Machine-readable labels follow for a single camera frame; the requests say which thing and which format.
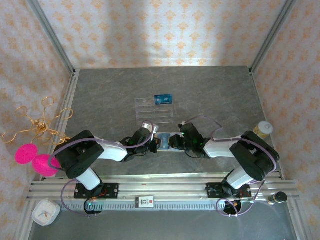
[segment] marble-patterned surface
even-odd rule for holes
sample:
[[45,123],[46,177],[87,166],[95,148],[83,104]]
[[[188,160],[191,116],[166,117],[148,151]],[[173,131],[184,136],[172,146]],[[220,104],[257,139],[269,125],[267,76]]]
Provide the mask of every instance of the marble-patterned surface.
[[[235,137],[265,119],[246,66],[88,69],[80,71],[72,103],[74,116],[66,134],[73,137],[90,130],[110,141],[132,136],[140,127],[135,99],[155,94],[174,97],[174,123],[159,124],[159,132],[177,132],[182,121],[203,115],[224,126],[216,137]],[[193,124],[204,137],[217,127],[206,119]],[[100,176],[229,172],[236,166],[234,158],[193,159],[168,152],[149,152],[126,163],[98,159],[92,165]]]

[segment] black mounting bracket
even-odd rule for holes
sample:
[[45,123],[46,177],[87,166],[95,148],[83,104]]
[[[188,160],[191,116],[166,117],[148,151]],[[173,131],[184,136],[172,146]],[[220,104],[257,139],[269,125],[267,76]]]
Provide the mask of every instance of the black mounting bracket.
[[250,185],[243,185],[233,196],[230,196],[225,193],[223,190],[223,184],[221,182],[208,182],[205,188],[208,199],[223,199],[223,198],[252,198]]
[[[119,183],[102,183],[101,195],[99,199],[117,199],[119,193]],[[90,199],[93,196],[92,191],[85,188],[82,183],[75,185],[74,196],[75,199]]]

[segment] white clock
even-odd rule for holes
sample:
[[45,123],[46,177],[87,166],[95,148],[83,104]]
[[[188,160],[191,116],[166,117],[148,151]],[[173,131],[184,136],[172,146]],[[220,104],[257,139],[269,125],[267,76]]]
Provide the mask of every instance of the white clock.
[[41,200],[32,212],[32,219],[41,226],[48,226],[56,220],[60,206],[53,201]]

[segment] clock face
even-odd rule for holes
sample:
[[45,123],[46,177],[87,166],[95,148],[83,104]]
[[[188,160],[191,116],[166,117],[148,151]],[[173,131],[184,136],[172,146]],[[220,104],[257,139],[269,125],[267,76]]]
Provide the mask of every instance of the clock face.
[[56,211],[57,207],[55,205],[47,200],[42,200],[37,205],[33,214],[40,224],[46,225],[55,215]]

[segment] patterned wallpaper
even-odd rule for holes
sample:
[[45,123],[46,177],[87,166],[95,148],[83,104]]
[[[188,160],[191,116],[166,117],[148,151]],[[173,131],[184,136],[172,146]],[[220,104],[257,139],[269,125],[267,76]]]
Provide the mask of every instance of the patterned wallpaper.
[[288,179],[298,182],[320,236],[320,3],[298,1],[255,81]]
[[40,0],[75,68],[249,66],[285,0]]
[[[47,109],[53,117],[65,92],[70,74],[56,54],[38,19],[25,0],[0,1],[0,134],[30,128],[27,118],[17,118],[21,105],[40,117],[41,100],[53,96],[56,104]],[[19,165],[14,156],[31,135],[19,135],[10,144],[0,140],[0,239],[11,240],[26,191],[35,176],[31,165]]]

